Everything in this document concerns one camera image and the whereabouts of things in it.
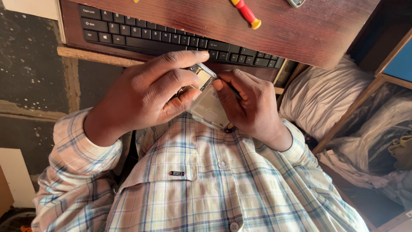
shirt sleeve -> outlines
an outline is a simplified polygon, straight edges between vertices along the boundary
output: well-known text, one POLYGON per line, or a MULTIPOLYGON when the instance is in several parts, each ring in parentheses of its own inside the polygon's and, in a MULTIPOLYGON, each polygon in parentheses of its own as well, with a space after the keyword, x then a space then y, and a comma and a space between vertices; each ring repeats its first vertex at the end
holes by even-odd
POLYGON ((332 179, 319 166, 317 158, 305 144, 303 134, 287 120, 283 119, 283 123, 293 137, 292 146, 280 152, 294 170, 289 172, 286 181, 290 186, 294 185, 295 195, 317 228, 321 231, 367 232, 359 213, 341 198, 332 179))
POLYGON ((90 109, 70 114, 54 126, 50 166, 39 177, 33 202, 33 231, 99 231, 113 203, 115 183, 107 178, 122 152, 122 142, 99 147, 85 135, 90 109))

hand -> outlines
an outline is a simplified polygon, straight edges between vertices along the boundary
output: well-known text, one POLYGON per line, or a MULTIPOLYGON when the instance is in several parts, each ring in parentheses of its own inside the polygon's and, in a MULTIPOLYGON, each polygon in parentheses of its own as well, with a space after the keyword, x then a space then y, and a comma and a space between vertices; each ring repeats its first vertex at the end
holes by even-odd
POLYGON ((87 115, 86 136, 107 147, 129 131, 165 123, 184 112, 201 92, 190 89, 170 100, 182 86, 199 82, 195 73, 181 68, 208 59, 207 51, 170 52, 128 68, 87 115))
POLYGON ((238 69, 223 71, 213 86, 233 125, 277 151, 292 145, 292 135, 278 116, 273 84, 238 69), (233 86, 242 100, 229 87, 233 86))

smartphone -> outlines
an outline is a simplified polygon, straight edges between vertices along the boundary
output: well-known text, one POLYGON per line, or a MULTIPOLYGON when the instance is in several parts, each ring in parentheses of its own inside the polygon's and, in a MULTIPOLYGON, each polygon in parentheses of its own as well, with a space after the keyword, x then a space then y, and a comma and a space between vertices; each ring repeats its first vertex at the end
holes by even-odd
MULTIPOLYGON (((178 97, 191 88, 198 88, 202 93, 192 102, 186 112, 191 113, 194 120, 199 121, 208 127, 222 130, 226 133, 233 132, 236 129, 236 126, 227 119, 225 110, 220 103, 218 93, 213 87, 213 81, 217 80, 218 76, 204 64, 195 64, 187 69, 194 72, 199 77, 200 83, 196 86, 189 85, 180 88, 173 97, 178 97)), ((234 93, 236 97, 240 99, 239 94, 235 91, 234 93)))
POLYGON ((289 4, 293 7, 300 7, 306 0, 288 0, 289 4))

white board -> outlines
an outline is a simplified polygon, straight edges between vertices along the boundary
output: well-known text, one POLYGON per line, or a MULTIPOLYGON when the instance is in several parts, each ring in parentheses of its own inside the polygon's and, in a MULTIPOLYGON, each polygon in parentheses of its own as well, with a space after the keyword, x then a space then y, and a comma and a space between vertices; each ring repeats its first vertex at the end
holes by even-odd
POLYGON ((13 206, 34 208, 36 192, 20 149, 0 148, 0 166, 13 195, 13 206))
POLYGON ((7 10, 57 20, 56 0, 3 0, 7 10))

red and yellow screwdriver handle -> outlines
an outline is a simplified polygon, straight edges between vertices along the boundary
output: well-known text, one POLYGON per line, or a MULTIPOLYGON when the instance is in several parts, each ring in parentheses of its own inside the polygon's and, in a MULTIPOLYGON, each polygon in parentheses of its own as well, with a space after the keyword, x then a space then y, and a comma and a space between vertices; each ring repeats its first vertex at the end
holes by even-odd
POLYGON ((262 24, 262 21, 258 20, 248 6, 245 5, 243 0, 232 0, 232 3, 238 8, 243 16, 252 24, 252 29, 257 29, 262 24))

